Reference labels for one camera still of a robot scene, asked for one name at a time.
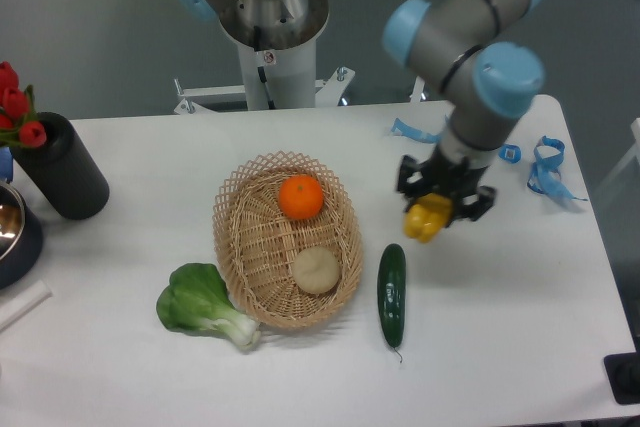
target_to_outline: blue strap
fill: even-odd
[[[397,117],[395,122],[393,123],[393,127],[391,127],[391,133],[402,135],[403,137],[422,142],[423,144],[436,144],[440,141],[441,137],[440,134],[434,135],[430,134],[429,132],[423,132],[422,130],[416,129],[415,127],[411,127],[410,125],[402,122]]]
[[[0,179],[5,182],[13,181],[13,156],[9,147],[0,148]]]
[[[552,147],[558,153],[551,157],[543,158],[539,150],[542,146]],[[550,139],[544,136],[538,141],[533,150],[536,161],[531,166],[527,187],[538,194],[548,195],[549,197],[586,201],[587,199],[573,195],[562,183],[562,175],[559,168],[564,161],[564,149],[564,143],[558,139]]]
[[[498,157],[510,164],[517,164],[522,158],[522,152],[517,145],[504,144],[500,149]]]

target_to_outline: orange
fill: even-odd
[[[282,213],[293,220],[310,219],[318,215],[324,203],[320,182],[310,175],[294,175],[280,186],[278,205]]]

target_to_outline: wicker basket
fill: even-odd
[[[308,220],[289,220],[278,207],[282,182],[315,177],[324,206]],[[247,314],[285,329],[308,327],[335,314],[353,295],[362,272],[362,243],[351,201],[333,172],[293,152],[259,156],[231,174],[216,196],[214,241],[229,293]],[[317,245],[338,259],[338,285],[325,294],[300,290],[291,275],[296,255]]]

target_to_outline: green vegetable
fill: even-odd
[[[378,314],[384,338],[394,349],[400,346],[404,334],[406,280],[404,251],[398,244],[390,244],[382,253],[378,269]]]
[[[252,347],[260,338],[260,323],[233,307],[213,264],[191,263],[176,269],[158,298],[156,312],[168,330],[220,333],[242,349]]]

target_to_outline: red tulip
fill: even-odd
[[[2,95],[2,106],[4,112],[13,120],[18,120],[24,114],[29,112],[29,99],[24,93],[13,87],[4,89]]]
[[[13,121],[6,115],[0,114],[0,130],[1,129],[13,129]]]
[[[9,62],[0,63],[0,92],[4,92],[4,89],[17,89],[19,85],[18,74],[13,70],[11,64]]]
[[[30,120],[20,127],[18,137],[27,147],[40,147],[47,141],[44,126],[37,120]]]

